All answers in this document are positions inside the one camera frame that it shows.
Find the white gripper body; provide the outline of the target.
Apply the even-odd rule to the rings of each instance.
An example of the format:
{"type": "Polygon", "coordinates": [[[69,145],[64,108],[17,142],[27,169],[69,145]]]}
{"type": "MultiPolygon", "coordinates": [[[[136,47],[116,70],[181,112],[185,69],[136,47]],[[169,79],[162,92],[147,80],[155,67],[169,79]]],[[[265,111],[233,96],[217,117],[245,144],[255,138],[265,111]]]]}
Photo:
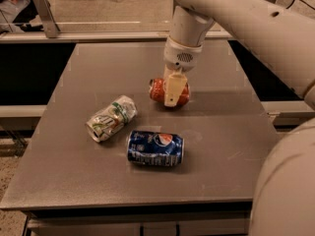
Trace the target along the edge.
{"type": "Polygon", "coordinates": [[[190,47],[177,43],[171,37],[166,40],[163,60],[169,70],[188,72],[197,66],[202,47],[190,47]]]}

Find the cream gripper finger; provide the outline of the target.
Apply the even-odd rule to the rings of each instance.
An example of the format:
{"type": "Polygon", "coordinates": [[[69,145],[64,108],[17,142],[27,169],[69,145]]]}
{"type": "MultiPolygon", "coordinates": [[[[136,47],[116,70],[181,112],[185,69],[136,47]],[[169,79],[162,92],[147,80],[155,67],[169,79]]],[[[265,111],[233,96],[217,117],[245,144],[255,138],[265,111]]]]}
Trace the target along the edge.
{"type": "Polygon", "coordinates": [[[173,73],[172,69],[168,69],[167,66],[164,66],[163,78],[166,80],[173,73]]]}
{"type": "Polygon", "coordinates": [[[173,72],[164,77],[164,105],[175,107],[187,84],[186,76],[181,72],[173,72]]]}

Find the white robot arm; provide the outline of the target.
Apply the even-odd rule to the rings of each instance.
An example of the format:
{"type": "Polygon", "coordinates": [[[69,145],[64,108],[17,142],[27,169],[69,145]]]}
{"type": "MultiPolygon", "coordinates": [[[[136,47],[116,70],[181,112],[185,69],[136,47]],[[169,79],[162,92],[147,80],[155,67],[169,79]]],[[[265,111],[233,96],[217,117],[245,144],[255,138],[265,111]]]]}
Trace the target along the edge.
{"type": "MultiPolygon", "coordinates": [[[[173,107],[207,31],[219,24],[315,109],[315,23],[266,0],[175,0],[164,49],[164,104],[173,107]]],[[[286,134],[261,168],[248,236],[315,236],[315,119],[286,134]]]]}

